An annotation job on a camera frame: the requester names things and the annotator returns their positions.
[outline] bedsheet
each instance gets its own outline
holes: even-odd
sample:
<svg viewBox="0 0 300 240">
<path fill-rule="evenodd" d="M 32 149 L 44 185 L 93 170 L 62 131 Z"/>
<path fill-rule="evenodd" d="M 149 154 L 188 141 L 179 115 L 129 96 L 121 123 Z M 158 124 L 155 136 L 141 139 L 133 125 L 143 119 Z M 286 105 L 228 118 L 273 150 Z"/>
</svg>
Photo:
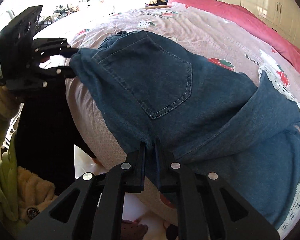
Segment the bedsheet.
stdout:
<svg viewBox="0 0 300 240">
<path fill-rule="evenodd" d="M 195 7 L 237 23 L 253 36 L 271 45 L 300 73 L 300 49 L 281 37 L 244 7 L 216 0 L 169 0 L 168 6 L 171 7 L 173 2 L 182 3 L 187 8 Z"/>
<path fill-rule="evenodd" d="M 300 74 L 269 44 L 251 35 L 239 25 L 210 12 L 172 3 L 170 9 L 131 10 L 109 17 L 106 23 L 83 31 L 73 41 L 74 47 L 98 48 L 101 42 L 119 31 L 147 30 L 172 39 L 192 53 L 231 71 L 244 72 L 258 86 L 258 69 L 271 66 L 274 85 L 300 107 Z M 77 79 L 68 80 L 67 100 L 74 121 L 90 149 L 109 169 L 125 160 L 125 153 L 107 129 L 101 112 L 89 91 Z M 165 206 L 159 192 L 148 179 L 145 192 L 138 197 L 165 220 L 177 224 L 176 211 Z M 278 230 L 281 237 L 289 232 L 300 211 L 300 184 L 286 221 Z"/>
</svg>

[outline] denim jeans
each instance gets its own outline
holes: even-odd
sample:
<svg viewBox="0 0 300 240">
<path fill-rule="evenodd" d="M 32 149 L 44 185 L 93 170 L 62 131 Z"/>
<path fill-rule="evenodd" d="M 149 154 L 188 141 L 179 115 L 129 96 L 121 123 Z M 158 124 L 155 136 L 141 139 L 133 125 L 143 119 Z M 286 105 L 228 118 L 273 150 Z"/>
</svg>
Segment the denim jeans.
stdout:
<svg viewBox="0 0 300 240">
<path fill-rule="evenodd" d="M 128 153 L 147 143 L 146 175 L 156 185 L 154 139 L 193 171 L 217 172 L 276 228 L 300 180 L 300 111 L 260 86 L 151 32 L 121 32 L 71 58 Z"/>
</svg>

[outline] pink blanket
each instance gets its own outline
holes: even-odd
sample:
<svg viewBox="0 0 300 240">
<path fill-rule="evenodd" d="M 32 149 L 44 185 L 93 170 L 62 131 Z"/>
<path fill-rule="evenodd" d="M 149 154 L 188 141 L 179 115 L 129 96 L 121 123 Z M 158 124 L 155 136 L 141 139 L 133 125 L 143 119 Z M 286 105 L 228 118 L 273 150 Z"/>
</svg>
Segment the pink blanket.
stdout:
<svg viewBox="0 0 300 240">
<path fill-rule="evenodd" d="M 300 49 L 285 40 L 245 8 L 216 0 L 169 0 L 168 6 L 171 7 L 172 2 L 192 6 L 235 22 L 253 36 L 275 48 L 300 73 Z"/>
</svg>

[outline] green jacket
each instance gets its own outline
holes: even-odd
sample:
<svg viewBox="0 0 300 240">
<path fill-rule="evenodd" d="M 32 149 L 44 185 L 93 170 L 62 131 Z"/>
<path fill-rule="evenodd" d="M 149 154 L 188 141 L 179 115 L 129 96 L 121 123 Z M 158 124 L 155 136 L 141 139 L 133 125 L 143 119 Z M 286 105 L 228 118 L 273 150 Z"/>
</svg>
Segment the green jacket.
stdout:
<svg viewBox="0 0 300 240">
<path fill-rule="evenodd" d="M 0 147 L 5 140 L 10 120 L 19 110 L 19 103 L 0 87 Z M 10 233 L 16 232 L 25 224 L 18 217 L 17 160 L 13 134 L 8 152 L 0 161 L 0 221 Z"/>
</svg>

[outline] white lace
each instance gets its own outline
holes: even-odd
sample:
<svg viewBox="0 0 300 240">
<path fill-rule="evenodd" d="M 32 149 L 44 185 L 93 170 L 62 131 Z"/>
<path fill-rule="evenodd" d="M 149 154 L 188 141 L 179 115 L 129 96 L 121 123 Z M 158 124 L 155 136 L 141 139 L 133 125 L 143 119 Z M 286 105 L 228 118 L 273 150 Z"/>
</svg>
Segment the white lace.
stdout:
<svg viewBox="0 0 300 240">
<path fill-rule="evenodd" d="M 300 102 L 298 102 L 295 99 L 295 97 L 286 89 L 286 87 L 283 85 L 281 80 L 272 71 L 272 67 L 269 67 L 266 64 L 261 65 L 258 70 L 259 78 L 261 77 L 263 70 L 266 72 L 269 80 L 273 84 L 273 87 L 276 90 L 278 90 L 280 94 L 284 95 L 287 99 L 296 102 L 300 109 Z M 287 218 L 278 229 L 278 233 L 280 234 L 281 239 L 286 235 L 286 231 L 291 229 L 294 219 L 298 215 L 299 211 L 300 211 L 300 182 L 297 185 L 296 194 L 294 196 L 292 206 L 289 210 Z"/>
<path fill-rule="evenodd" d="M 290 101 L 296 102 L 299 109 L 300 109 L 300 102 L 295 99 L 295 97 L 287 90 L 285 85 L 281 82 L 281 80 L 274 74 L 272 71 L 272 67 L 269 67 L 266 64 L 262 64 L 259 67 L 258 73 L 259 73 L 259 79 L 261 78 L 262 71 L 265 71 L 268 79 L 271 81 L 273 87 L 278 90 L 278 92 L 282 95 L 284 95 L 287 99 Z"/>
</svg>

